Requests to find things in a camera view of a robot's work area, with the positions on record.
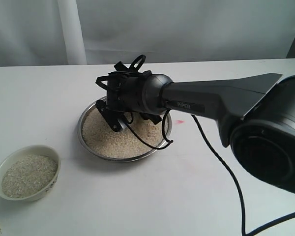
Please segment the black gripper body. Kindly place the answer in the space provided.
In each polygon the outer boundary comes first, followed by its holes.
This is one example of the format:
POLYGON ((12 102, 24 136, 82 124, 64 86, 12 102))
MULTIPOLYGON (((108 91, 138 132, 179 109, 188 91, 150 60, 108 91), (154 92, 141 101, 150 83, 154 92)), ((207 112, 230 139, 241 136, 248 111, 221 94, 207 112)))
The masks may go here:
POLYGON ((96 84, 107 91, 107 106, 117 112, 140 112, 143 104, 143 88, 152 76, 150 70, 144 72, 115 71, 96 79, 96 84))

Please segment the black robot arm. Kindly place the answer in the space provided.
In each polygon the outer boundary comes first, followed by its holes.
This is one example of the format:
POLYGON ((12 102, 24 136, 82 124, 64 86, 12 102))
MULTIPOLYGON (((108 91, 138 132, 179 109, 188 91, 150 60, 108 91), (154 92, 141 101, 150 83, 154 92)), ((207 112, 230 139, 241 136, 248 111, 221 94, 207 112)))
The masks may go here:
POLYGON ((173 82, 150 71, 96 79, 116 112, 176 110, 212 119, 221 143, 253 177, 295 193, 295 75, 173 82))

